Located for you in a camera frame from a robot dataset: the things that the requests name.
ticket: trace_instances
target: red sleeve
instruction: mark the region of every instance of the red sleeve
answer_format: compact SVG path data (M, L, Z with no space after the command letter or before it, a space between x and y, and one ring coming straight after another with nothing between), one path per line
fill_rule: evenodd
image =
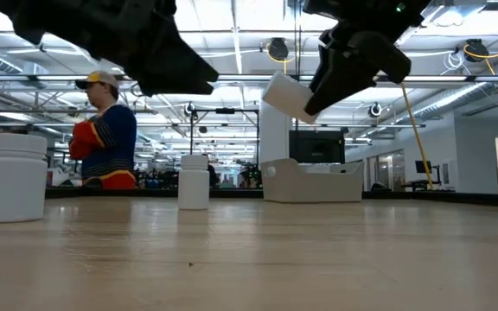
M73 140L68 147L70 158L73 160L83 160L93 151L93 146L89 143Z
M76 124L73 129L73 137L74 141L79 143L87 143L99 148L105 147L92 122L84 121Z

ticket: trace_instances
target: doorway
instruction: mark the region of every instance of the doorway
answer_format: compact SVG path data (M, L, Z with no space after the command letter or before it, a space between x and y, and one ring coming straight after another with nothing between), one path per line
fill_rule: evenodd
M404 192L405 184L405 153L403 150L396 150L382 155L367 158L368 189L376 182L396 192Z

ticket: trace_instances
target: man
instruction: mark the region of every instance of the man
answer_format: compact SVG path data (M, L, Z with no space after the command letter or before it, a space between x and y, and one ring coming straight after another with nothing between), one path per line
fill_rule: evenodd
M132 110L117 105L118 82L109 73L97 71L76 81L86 90L98 114L74 126L70 156L82 160L85 186L132 189L136 186L134 149L137 121Z
M216 170L214 170L214 166L212 166L210 164L210 161L208 159L208 155L203 154L203 156L207 157L207 171L208 171L208 175L209 175L209 179L208 179L209 186L214 187L219 182L218 175L216 174Z

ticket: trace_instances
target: computer monitor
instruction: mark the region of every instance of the computer monitor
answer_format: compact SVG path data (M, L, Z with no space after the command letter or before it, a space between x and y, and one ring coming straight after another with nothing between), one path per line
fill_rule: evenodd
M430 170L430 173L431 173L431 162L430 161L428 161L428 169ZM424 161L416 161L416 173L425 174Z
M341 131L290 131L290 158L299 163L345 164L345 138Z

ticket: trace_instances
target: table surface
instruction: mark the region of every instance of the table surface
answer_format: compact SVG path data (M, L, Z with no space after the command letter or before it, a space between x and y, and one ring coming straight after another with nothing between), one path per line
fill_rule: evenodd
M498 207L48 200L0 224L0 310L498 310Z

